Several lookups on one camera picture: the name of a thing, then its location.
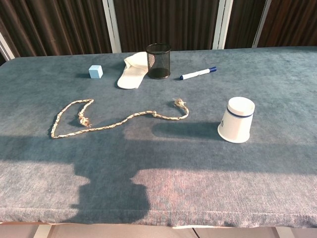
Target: brown curtain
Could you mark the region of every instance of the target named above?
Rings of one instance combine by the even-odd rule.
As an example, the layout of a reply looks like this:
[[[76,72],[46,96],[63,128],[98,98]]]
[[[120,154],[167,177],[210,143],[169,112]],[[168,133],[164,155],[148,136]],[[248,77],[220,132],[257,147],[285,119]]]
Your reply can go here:
[[[121,49],[144,51],[152,43],[172,50],[212,48],[219,0],[114,0]]]
[[[317,46],[317,0],[272,0],[258,47]]]
[[[3,57],[2,54],[0,54],[0,66],[5,63],[5,58]]]
[[[256,36],[265,0],[234,0],[225,49],[250,48]]]
[[[0,0],[15,57],[111,53],[102,0]]]

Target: light blue cube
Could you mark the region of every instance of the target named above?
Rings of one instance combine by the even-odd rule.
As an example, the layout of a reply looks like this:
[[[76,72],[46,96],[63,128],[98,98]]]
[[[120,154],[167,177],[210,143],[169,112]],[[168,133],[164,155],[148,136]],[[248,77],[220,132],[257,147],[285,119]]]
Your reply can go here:
[[[101,78],[103,75],[103,69],[101,68],[101,65],[90,66],[89,74],[91,78]]]

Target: upside-down cup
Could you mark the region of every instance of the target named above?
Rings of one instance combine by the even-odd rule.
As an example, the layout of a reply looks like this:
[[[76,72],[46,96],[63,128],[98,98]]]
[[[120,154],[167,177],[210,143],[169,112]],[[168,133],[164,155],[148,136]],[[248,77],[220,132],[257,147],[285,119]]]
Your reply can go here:
[[[250,128],[255,104],[244,97],[234,97],[228,102],[220,125],[219,135],[232,143],[243,143],[250,138]]]

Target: floor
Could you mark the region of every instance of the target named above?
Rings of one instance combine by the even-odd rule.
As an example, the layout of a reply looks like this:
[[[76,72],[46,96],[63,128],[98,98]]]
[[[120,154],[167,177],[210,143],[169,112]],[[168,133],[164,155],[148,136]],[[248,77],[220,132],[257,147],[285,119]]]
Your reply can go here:
[[[186,228],[137,225],[0,225],[0,238],[317,238],[316,229]]]

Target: black mesh pen holder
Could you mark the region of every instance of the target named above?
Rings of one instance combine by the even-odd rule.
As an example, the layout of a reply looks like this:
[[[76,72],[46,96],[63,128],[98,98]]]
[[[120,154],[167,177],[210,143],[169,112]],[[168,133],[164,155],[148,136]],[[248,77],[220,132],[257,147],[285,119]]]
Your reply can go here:
[[[148,55],[148,76],[155,79],[169,77],[170,45],[155,43],[147,46],[146,52]]]

